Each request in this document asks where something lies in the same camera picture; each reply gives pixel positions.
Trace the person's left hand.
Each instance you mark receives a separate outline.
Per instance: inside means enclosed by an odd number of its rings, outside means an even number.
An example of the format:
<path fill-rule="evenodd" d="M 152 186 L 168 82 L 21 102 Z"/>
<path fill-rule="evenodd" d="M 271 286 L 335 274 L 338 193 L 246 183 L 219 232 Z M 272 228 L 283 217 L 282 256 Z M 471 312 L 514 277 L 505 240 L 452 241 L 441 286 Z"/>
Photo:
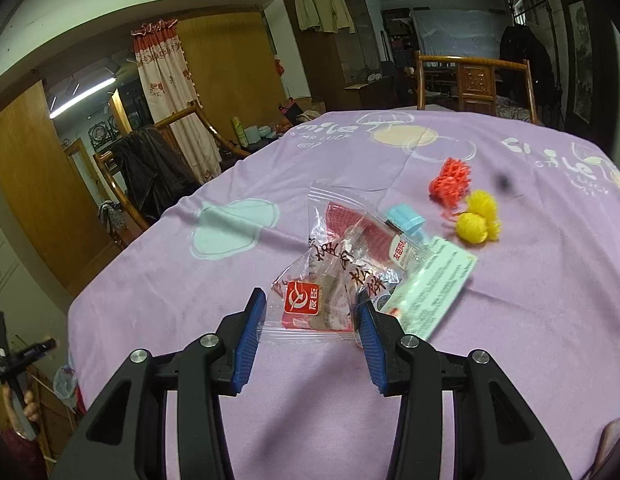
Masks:
<path fill-rule="evenodd" d="M 20 400 L 5 384 L 2 385 L 2 400 L 2 429 L 14 432 L 23 440 L 34 441 L 37 437 L 36 426 L 40 418 L 40 410 L 33 392 L 26 390 L 23 393 L 23 399 Z"/>

